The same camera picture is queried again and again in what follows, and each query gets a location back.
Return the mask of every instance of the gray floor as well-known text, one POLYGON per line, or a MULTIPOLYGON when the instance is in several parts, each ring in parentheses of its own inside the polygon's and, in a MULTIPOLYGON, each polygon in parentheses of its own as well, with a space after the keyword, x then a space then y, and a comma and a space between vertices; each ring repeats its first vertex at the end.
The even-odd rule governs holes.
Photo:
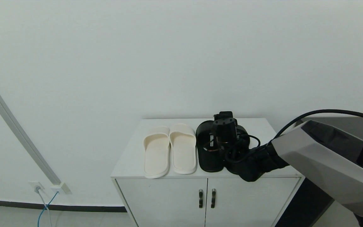
MULTIPOLYGON (((41 210, 0 207, 0 227, 36 227, 41 210)), ((131 227, 127 213, 50 211, 53 227, 131 227)), ((44 212, 40 227, 49 227, 44 212)))

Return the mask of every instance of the white cable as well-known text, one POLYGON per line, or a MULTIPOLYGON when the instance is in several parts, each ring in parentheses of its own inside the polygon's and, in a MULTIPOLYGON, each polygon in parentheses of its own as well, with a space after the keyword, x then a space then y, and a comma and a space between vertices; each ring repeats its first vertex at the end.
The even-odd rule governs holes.
POLYGON ((46 210, 47 210, 47 211, 48 211, 48 213, 49 213, 50 227, 53 227, 53 224, 51 223, 50 210, 49 210, 49 208, 47 207, 46 203, 44 202, 43 197, 42 197, 42 195, 40 195, 39 191, 38 191, 37 193, 38 193, 38 195, 40 196, 40 198, 42 199, 42 202, 43 202, 43 204, 44 204, 44 207, 46 207, 46 210))

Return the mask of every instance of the black baseboard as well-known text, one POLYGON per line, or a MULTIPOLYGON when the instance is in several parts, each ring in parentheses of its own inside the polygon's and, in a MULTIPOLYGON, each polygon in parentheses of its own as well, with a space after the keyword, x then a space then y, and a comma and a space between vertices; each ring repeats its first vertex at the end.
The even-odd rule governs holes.
MULTIPOLYGON (((21 203, 21 202, 9 202, 0 201, 2 207, 16 207, 26 209, 42 210, 43 204, 34 203, 21 203)), ((62 210, 62 211, 78 211, 78 212, 117 212, 126 213, 125 207, 95 207, 95 206, 62 206, 62 205, 49 205, 50 210, 62 210)))

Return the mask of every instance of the slipper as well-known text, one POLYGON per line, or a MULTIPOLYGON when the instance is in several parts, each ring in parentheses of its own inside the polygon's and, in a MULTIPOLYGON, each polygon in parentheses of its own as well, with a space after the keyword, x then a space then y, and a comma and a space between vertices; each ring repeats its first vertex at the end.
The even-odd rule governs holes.
POLYGON ((169 128, 153 128, 144 138, 144 174, 146 178, 158 178, 169 171, 169 128))
POLYGON ((206 172, 219 172, 223 169, 223 157, 219 155, 218 145, 211 131, 213 123, 213 120, 204 121, 196 131, 199 164, 206 172))
POLYGON ((173 169, 178 174, 191 174, 197 169, 196 135, 186 124, 176 124, 170 129, 173 150, 173 169))

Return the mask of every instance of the white wall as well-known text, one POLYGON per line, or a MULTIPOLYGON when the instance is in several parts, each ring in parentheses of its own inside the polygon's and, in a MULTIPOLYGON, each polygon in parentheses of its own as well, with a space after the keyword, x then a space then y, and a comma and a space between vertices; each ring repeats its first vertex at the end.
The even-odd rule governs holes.
MULTIPOLYGON (((141 118, 363 112, 363 2, 0 1, 0 93, 72 190, 57 204, 118 206, 141 118)), ((50 186, 0 117, 0 200, 39 202, 28 180, 50 186)))

